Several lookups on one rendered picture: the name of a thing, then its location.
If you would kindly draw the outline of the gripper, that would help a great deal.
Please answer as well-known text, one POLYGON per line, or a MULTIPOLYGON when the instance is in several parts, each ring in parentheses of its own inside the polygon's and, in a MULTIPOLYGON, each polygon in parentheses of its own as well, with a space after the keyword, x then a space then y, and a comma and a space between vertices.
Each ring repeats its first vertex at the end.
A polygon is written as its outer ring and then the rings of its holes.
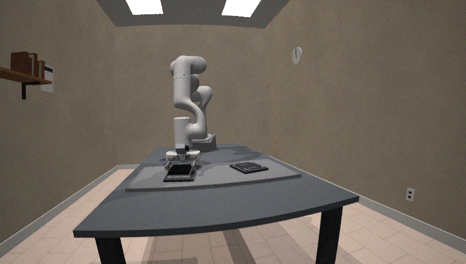
POLYGON ((176 151, 168 151, 166 153, 166 160, 168 163, 164 166, 165 169, 170 168, 171 161, 193 161, 191 169, 195 168, 196 161, 200 160, 200 150, 188 150, 186 154, 177 154, 176 151))

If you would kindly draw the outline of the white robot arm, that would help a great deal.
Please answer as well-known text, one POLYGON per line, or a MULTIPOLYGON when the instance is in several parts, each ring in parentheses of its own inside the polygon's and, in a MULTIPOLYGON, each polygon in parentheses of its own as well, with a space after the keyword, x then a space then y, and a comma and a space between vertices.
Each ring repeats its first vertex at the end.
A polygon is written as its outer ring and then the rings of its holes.
POLYGON ((212 138, 212 135, 207 132, 206 120, 206 105, 212 97, 212 89, 208 86, 199 86, 197 75, 203 73, 206 67, 206 61, 196 56, 179 56, 170 65, 172 76, 174 72, 174 106, 191 112, 191 118, 174 118, 174 140, 177 154, 186 154, 193 147, 192 142, 204 142, 212 138), (201 103, 196 106, 193 102, 201 103))

